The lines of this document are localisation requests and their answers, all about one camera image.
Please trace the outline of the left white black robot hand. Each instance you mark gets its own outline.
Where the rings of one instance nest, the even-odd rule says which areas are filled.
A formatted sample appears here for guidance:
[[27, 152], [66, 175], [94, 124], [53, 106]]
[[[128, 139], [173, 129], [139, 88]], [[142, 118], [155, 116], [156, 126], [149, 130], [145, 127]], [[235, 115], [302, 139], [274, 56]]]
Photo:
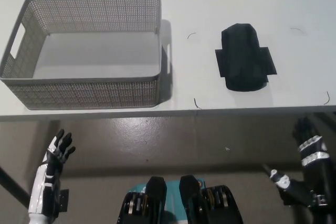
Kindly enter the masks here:
[[64, 164], [76, 150], [72, 134], [61, 129], [51, 140], [37, 169], [28, 207], [30, 214], [54, 217], [60, 207], [60, 176]]

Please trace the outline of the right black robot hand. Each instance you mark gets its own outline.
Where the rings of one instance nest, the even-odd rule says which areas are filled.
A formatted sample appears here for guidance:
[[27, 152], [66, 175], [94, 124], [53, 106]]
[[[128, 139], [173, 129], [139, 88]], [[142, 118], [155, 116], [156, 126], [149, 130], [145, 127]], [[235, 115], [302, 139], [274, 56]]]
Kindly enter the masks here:
[[280, 194], [290, 202], [306, 207], [331, 207], [335, 204], [335, 177], [333, 164], [324, 139], [317, 127], [307, 118], [300, 118], [292, 135], [297, 143], [303, 172], [303, 181], [263, 164], [267, 176]]

